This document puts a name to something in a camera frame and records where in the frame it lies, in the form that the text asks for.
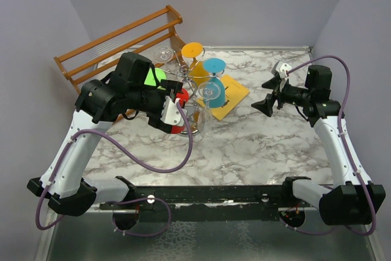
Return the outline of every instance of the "metal glass holder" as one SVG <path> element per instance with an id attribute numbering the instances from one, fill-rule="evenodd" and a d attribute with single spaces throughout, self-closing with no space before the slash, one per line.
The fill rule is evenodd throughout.
<path id="1" fill-rule="evenodd" d="M 188 111 L 187 117 L 190 122 L 190 126 L 192 129 L 193 136 L 197 135 L 199 133 L 198 126 L 197 126 L 197 121 L 198 117 L 200 114 L 200 105 L 197 102 L 197 97 L 195 96 L 198 85 L 197 83 L 193 80 L 194 78 L 213 78 L 213 77 L 218 77 L 224 74 L 224 70 L 219 72 L 219 73 L 213 73 L 208 76 L 190 76 L 189 74 L 195 67 L 203 60 L 203 57 L 205 56 L 205 49 L 202 48 L 202 53 L 199 57 L 199 59 L 196 61 L 194 65 L 191 67 L 185 63 L 181 62 L 178 54 L 175 50 L 169 47 L 162 47 L 156 50 L 153 53 L 153 58 L 156 62 L 164 64 L 165 68 L 160 68 L 163 72 L 168 73 L 170 75 L 174 75 L 176 79 L 181 81 L 183 85 L 187 85 L 185 88 L 188 93 L 189 93 L 189 101 L 186 103 L 185 109 Z M 173 72 L 169 68 L 167 68 L 167 64 L 169 61 L 175 60 L 178 62 L 179 69 L 177 72 Z M 183 130 L 180 133 L 181 136 L 188 136 L 187 130 Z"/>

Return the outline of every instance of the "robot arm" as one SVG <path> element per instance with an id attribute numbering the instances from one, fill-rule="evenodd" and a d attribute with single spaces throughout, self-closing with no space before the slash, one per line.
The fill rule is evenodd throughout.
<path id="1" fill-rule="evenodd" d="M 351 225 L 371 223 L 371 213 L 356 173 L 348 159 L 338 130 L 339 102 L 330 100 L 330 85 L 332 73 L 328 67 L 311 65 L 307 72 L 305 88 L 289 84 L 287 71 L 291 67 L 282 62 L 276 63 L 272 73 L 274 77 L 262 84 L 263 88 L 271 89 L 272 93 L 252 107 L 272 116 L 272 107 L 277 101 L 277 109 L 285 103 L 302 107 L 308 117 L 311 127 L 321 139 L 332 171 L 333 189 L 317 185 L 310 178 L 293 177 L 285 180 L 290 194 L 316 207 L 323 221 L 328 225 Z M 363 169 L 342 119 L 343 133 L 347 140 L 354 162 L 370 193 L 372 203 L 377 211 L 386 193 L 382 185 L 374 185 Z"/>
<path id="2" fill-rule="evenodd" d="M 149 117 L 148 124 L 166 133 L 171 133 L 173 125 L 183 126 L 184 120 L 176 107 L 182 83 L 168 80 L 159 82 L 154 73 L 156 86 L 146 86 L 144 81 L 150 68 L 154 73 L 155 68 L 149 59 L 124 53 L 110 76 L 83 85 L 71 126 L 54 161 L 40 178 L 33 178 L 27 184 L 27 188 L 36 196 L 41 196 L 44 187 L 49 186 L 45 197 L 56 213 L 79 216 L 93 204 L 121 201 L 130 191 L 130 184 L 120 177 L 112 180 L 82 177 L 101 137 L 86 133 L 67 146 L 78 131 L 86 129 L 105 133 L 118 115 L 126 113 L 128 109 L 134 109 L 136 113 L 145 112 Z M 68 148 L 66 155 L 56 176 L 50 181 L 65 148 Z"/>

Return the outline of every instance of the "white marble countertop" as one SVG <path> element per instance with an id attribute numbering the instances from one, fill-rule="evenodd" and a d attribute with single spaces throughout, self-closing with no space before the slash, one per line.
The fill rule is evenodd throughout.
<path id="1" fill-rule="evenodd" d="M 226 61 L 225 73 L 250 90 L 250 94 L 222 121 L 214 121 L 212 137 L 194 138 L 187 165 L 173 174 L 148 171 L 120 150 L 101 140 L 85 176 L 92 179 L 121 175 L 135 185 L 273 185 L 287 176 L 308 176 L 317 183 L 332 183 L 331 170 L 322 143 L 314 130 L 286 105 L 266 117 L 251 103 L 270 90 L 261 84 L 272 77 L 278 60 L 293 67 L 309 60 L 306 51 L 207 51 L 206 58 Z M 290 83 L 303 86 L 306 68 L 291 75 Z M 139 115 L 122 120 L 108 131 L 131 153 L 160 168 L 178 165 L 186 155 L 188 138 L 165 134 Z"/>

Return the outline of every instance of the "purple cable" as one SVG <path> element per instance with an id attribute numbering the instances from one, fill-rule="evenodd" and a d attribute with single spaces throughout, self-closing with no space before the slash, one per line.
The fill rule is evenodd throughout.
<path id="1" fill-rule="evenodd" d="M 141 201 L 146 201 L 146 200 L 151 200 L 151 199 L 148 199 L 148 198 L 140 198 L 140 199 L 136 199 L 136 200 L 131 200 L 131 201 L 124 201 L 124 202 L 114 202 L 116 204 L 119 204 L 119 205 L 125 205 L 125 204 L 132 204 L 132 203 L 137 203 L 137 202 L 141 202 Z M 144 237 L 144 238 L 148 238 L 148 237 L 155 237 L 159 234 L 161 234 L 162 232 L 164 232 L 165 230 L 167 230 L 170 226 L 170 223 L 171 223 L 171 209 L 170 207 L 168 206 L 167 203 L 165 203 L 162 199 L 159 199 L 159 198 L 153 198 L 153 200 L 157 200 L 161 203 L 163 203 L 163 205 L 167 208 L 167 212 L 169 214 L 169 217 L 168 217 L 168 220 L 167 220 L 167 223 L 166 225 L 161 229 L 159 230 L 158 232 L 153 232 L 153 233 L 136 233 L 136 232 L 129 232 L 129 231 L 126 231 L 126 230 L 120 230 L 118 227 L 117 227 L 117 224 L 115 223 L 115 220 L 114 220 L 114 217 L 112 218 L 112 223 L 115 227 L 116 230 L 120 231 L 121 233 L 124 233 L 126 235 L 132 235 L 132 236 L 135 236 L 135 237 Z"/>
<path id="2" fill-rule="evenodd" d="M 317 236 L 328 235 L 329 233 L 332 233 L 337 229 L 336 227 L 332 227 L 331 229 L 326 230 L 325 232 L 308 232 L 306 230 L 298 229 L 297 227 L 289 226 L 287 223 L 285 223 L 285 221 L 281 217 L 280 217 L 280 221 L 284 224 L 285 227 L 294 230 L 295 232 L 302 233 L 303 235 L 317 235 Z"/>
<path id="3" fill-rule="evenodd" d="M 182 163 L 179 164 L 178 166 L 170 168 L 170 169 L 160 169 L 160 168 L 156 168 L 156 167 L 150 166 L 149 164 L 143 162 L 142 160 L 138 159 L 133 154 L 131 154 L 129 151 L 127 151 L 127 149 L 124 148 L 124 146 L 122 146 L 120 143 L 118 143 L 115 139 L 113 139 L 112 137 L 106 135 L 105 133 L 102 133 L 101 131 L 97 131 L 97 130 L 80 130 L 77 133 L 75 133 L 71 138 L 72 139 L 76 139 L 81 134 L 86 134 L 86 133 L 97 134 L 98 136 L 101 136 L 102 138 L 105 138 L 110 143 L 115 145 L 126 156 L 130 157 L 134 162 L 136 162 L 137 164 L 141 165 L 142 167 L 144 167 L 144 168 L 146 168 L 146 169 L 148 169 L 150 171 L 160 173 L 160 174 L 169 174 L 171 172 L 174 172 L 174 171 L 177 171 L 177 170 L 181 169 L 188 162 L 188 160 L 190 158 L 190 155 L 191 155 L 192 148 L 193 148 L 193 135 L 191 133 L 190 123 L 187 120 L 186 114 L 183 112 L 183 110 L 182 110 L 182 108 L 181 108 L 181 106 L 179 104 L 177 104 L 177 108 L 178 108 L 178 110 L 179 110 L 183 120 L 185 121 L 186 129 L 189 132 L 189 148 L 188 148 L 188 152 L 187 152 L 184 160 L 182 161 Z"/>
<path id="4" fill-rule="evenodd" d="M 187 152 L 184 160 L 181 162 L 181 164 L 179 164 L 178 166 L 176 166 L 174 168 L 171 168 L 171 169 L 158 169 L 158 168 L 155 168 L 153 166 L 148 165 L 147 163 L 143 162 L 142 160 L 140 160 L 137 157 L 135 157 L 134 155 L 132 155 L 129 151 L 127 151 L 127 149 L 125 149 L 120 143 L 118 143 L 112 137 L 110 137 L 110 136 L 108 136 L 105 133 L 102 133 L 100 131 L 97 131 L 97 130 L 80 130 L 77 133 L 75 133 L 71 137 L 72 141 L 68 142 L 65 145 L 64 149 L 62 150 L 62 152 L 61 152 L 61 154 L 59 156 L 59 159 L 57 160 L 57 163 L 54 166 L 53 172 L 51 173 L 51 175 L 49 177 L 49 180 L 48 180 L 49 181 L 49 185 L 45 186 L 41 196 L 39 197 L 37 209 L 35 210 L 35 225 L 37 226 L 37 228 L 39 230 L 50 229 L 51 227 L 55 226 L 59 221 L 61 221 L 64 218 L 64 215 L 60 215 L 55 221 L 53 221 L 48 226 L 42 226 L 41 223 L 40 223 L 41 208 L 42 208 L 43 200 L 45 199 L 45 196 L 46 196 L 46 194 L 47 194 L 47 192 L 49 190 L 49 187 L 51 185 L 51 182 L 54 180 L 54 178 L 55 178 L 55 176 L 56 176 L 56 174 L 57 174 L 57 172 L 58 172 L 58 170 L 59 170 L 59 168 L 61 166 L 61 163 L 64 160 L 65 155 L 69 151 L 69 148 L 72 145 L 72 143 L 74 143 L 75 139 L 78 136 L 82 135 L 82 134 L 86 134 L 86 133 L 96 134 L 98 136 L 101 136 L 102 138 L 105 138 L 109 142 L 113 143 L 116 147 L 118 147 L 124 154 L 126 154 L 128 157 L 130 157 L 137 164 L 140 164 L 142 167 L 144 167 L 144 168 L 146 168 L 146 169 L 148 169 L 150 171 L 158 172 L 158 173 L 161 173 L 161 174 L 168 174 L 168 173 L 171 173 L 171 172 L 174 172 L 174 171 L 177 171 L 177 170 L 181 169 L 188 162 L 188 160 L 190 158 L 191 151 L 192 151 L 192 148 L 193 148 L 193 135 L 192 135 L 192 132 L 191 132 L 190 123 L 189 123 L 189 121 L 188 121 L 188 119 L 186 117 L 186 114 L 183 112 L 183 110 L 182 110 L 182 108 L 181 108 L 179 103 L 177 103 L 177 108 L 178 108 L 179 113 L 181 114 L 181 116 L 182 116 L 182 118 L 183 118 L 183 120 L 185 122 L 186 129 L 187 129 L 187 131 L 189 133 L 189 148 L 188 148 L 188 152 Z"/>
<path id="5" fill-rule="evenodd" d="M 346 226 L 346 228 L 349 229 L 350 231 L 358 234 L 358 235 L 366 237 L 366 236 L 369 236 L 369 235 L 373 234 L 373 232 L 376 229 L 376 212 L 375 212 L 375 207 L 373 206 L 373 203 L 372 203 L 372 200 L 371 200 L 371 196 L 369 195 L 368 188 L 365 185 L 365 182 L 364 182 L 362 176 L 359 173 L 356 173 L 358 168 L 357 168 L 356 164 L 354 163 L 353 156 L 352 156 L 352 154 L 350 152 L 349 145 L 348 145 L 348 142 L 346 141 L 345 134 L 343 133 L 343 128 L 342 128 L 342 114 L 343 114 L 343 110 L 345 108 L 346 102 L 348 101 L 348 95 L 349 95 L 349 90 L 350 90 L 350 71 L 349 71 L 349 68 L 348 68 L 347 64 L 342 59 L 340 59 L 339 57 L 334 56 L 334 55 L 325 55 L 325 56 L 321 56 L 321 57 L 312 59 L 310 61 L 304 62 L 303 64 L 299 65 L 298 67 L 295 67 L 295 68 L 289 70 L 287 73 L 289 75 L 290 73 L 293 73 L 294 71 L 296 71 L 296 70 L 298 70 L 298 69 L 300 69 L 302 67 L 305 67 L 306 65 L 309 65 L 312 62 L 318 61 L 320 59 L 325 59 L 325 58 L 332 58 L 332 59 L 338 60 L 342 64 L 342 66 L 344 67 L 344 69 L 346 71 L 346 91 L 345 91 L 345 96 L 343 97 L 343 101 L 342 101 L 340 112 L 338 113 L 338 130 L 340 132 L 342 144 L 343 144 L 343 146 L 345 148 L 345 151 L 346 151 L 346 154 L 348 156 L 348 159 L 349 159 L 349 161 L 350 161 L 350 163 L 352 165 L 353 171 L 355 172 L 355 175 L 356 175 L 357 179 L 359 180 L 359 182 L 360 182 L 360 184 L 361 184 L 361 186 L 362 186 L 362 188 L 364 190 L 364 194 L 365 194 L 365 197 L 367 198 L 369 209 L 371 211 L 371 217 L 372 217 L 372 225 L 371 225 L 371 228 L 370 228 L 370 230 L 368 232 L 360 232 L 360 231 L 355 230 L 355 229 L 353 229 L 352 227 L 349 227 L 349 226 Z"/>

